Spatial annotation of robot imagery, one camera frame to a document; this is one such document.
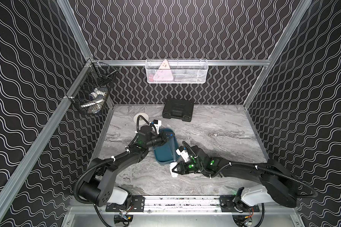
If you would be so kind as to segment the clear test tube blue cap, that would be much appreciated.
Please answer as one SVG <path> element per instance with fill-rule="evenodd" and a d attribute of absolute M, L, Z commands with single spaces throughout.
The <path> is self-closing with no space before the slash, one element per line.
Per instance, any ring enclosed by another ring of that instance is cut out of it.
<path fill-rule="evenodd" d="M 171 152 L 171 155 L 172 155 L 172 160 L 173 162 L 176 162 L 177 161 L 177 153 L 176 153 L 176 147 L 175 147 L 175 139 L 173 139 L 173 145 L 170 146 L 170 152 Z"/>

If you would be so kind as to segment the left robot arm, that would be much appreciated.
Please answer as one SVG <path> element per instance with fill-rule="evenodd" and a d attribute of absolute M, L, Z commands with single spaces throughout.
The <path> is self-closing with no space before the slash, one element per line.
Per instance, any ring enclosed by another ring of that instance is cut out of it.
<path fill-rule="evenodd" d="M 95 158 L 74 185 L 74 198 L 95 208 L 115 204 L 121 210 L 131 207 L 132 196 L 122 188 L 115 187 L 116 178 L 126 168 L 142 161 L 150 148 L 170 142 L 175 133 L 158 129 L 159 121 L 147 121 L 143 115 L 136 119 L 135 137 L 123 153 L 108 159 Z"/>

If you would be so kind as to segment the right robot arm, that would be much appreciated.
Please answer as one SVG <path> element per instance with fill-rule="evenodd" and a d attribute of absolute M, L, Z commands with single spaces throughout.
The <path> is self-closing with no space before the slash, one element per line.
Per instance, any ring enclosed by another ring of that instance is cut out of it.
<path fill-rule="evenodd" d="M 171 169 L 175 174 L 202 174 L 210 179 L 231 177 L 257 183 L 254 187 L 240 187 L 231 202 L 225 202 L 224 207 L 230 207 L 239 213 L 268 202 L 295 208 L 299 198 L 318 196 L 315 188 L 300 181 L 275 160 L 269 159 L 266 163 L 244 163 L 211 157 L 200 147 L 191 147 L 186 142 L 182 143 L 178 152 L 183 156 L 183 160 Z"/>

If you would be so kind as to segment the teal plastic tray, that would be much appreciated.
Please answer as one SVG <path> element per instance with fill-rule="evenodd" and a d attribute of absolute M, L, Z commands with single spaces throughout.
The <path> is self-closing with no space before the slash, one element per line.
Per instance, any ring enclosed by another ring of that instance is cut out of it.
<path fill-rule="evenodd" d="M 160 132 L 170 132 L 170 133 L 174 133 L 174 131 L 172 129 L 169 128 L 164 128 L 164 129 L 160 129 Z M 178 142 L 176 137 L 174 137 L 175 139 L 175 147 L 176 149 L 179 148 Z M 167 165 L 173 162 L 172 160 L 172 155 L 171 155 L 171 151 L 170 151 L 170 146 L 168 145 L 163 145 L 160 147 L 155 147 L 153 149 L 154 152 L 154 157 L 155 160 L 160 164 L 160 165 Z"/>

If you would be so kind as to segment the black plastic tool case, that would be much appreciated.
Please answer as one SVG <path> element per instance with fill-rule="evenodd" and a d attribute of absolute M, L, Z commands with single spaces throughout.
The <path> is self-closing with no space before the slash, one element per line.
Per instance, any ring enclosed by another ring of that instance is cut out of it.
<path fill-rule="evenodd" d="M 184 122 L 191 122 L 193 110 L 193 101 L 170 98 L 165 101 L 162 117 L 166 119 L 179 119 Z"/>

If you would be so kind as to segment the white tape roll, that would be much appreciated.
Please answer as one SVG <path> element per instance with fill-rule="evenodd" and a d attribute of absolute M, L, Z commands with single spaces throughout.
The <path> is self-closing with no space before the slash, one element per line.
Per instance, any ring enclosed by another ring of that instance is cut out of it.
<path fill-rule="evenodd" d="M 134 123 L 139 123 L 139 126 L 149 124 L 149 115 L 146 113 L 138 113 L 133 118 Z"/>

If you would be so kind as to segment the pink triangular card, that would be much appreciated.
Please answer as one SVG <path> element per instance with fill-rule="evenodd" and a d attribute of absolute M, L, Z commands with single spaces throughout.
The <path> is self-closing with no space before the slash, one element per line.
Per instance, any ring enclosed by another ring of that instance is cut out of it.
<path fill-rule="evenodd" d="M 174 80 L 172 70 L 168 60 L 163 60 L 158 70 L 153 76 L 153 81 L 157 83 L 168 83 Z"/>

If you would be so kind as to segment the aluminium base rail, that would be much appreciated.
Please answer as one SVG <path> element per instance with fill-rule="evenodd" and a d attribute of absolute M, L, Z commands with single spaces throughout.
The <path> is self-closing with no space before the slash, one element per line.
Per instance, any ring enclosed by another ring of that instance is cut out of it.
<path fill-rule="evenodd" d="M 133 196 L 130 211 L 124 211 L 124 214 L 141 215 L 196 215 L 196 214 L 235 214 L 235 215 L 259 215 L 262 211 L 262 205 L 258 204 L 249 208 L 244 213 L 234 209 L 232 205 L 233 196 L 211 196 L 211 195 L 191 195 L 191 196 Z M 120 209 L 114 204 L 98 208 L 100 213 L 119 214 Z M 93 205 L 79 204 L 72 202 L 68 214 L 96 214 Z M 275 202 L 269 202 L 264 205 L 264 214 L 295 214 L 293 208 L 286 208 Z"/>

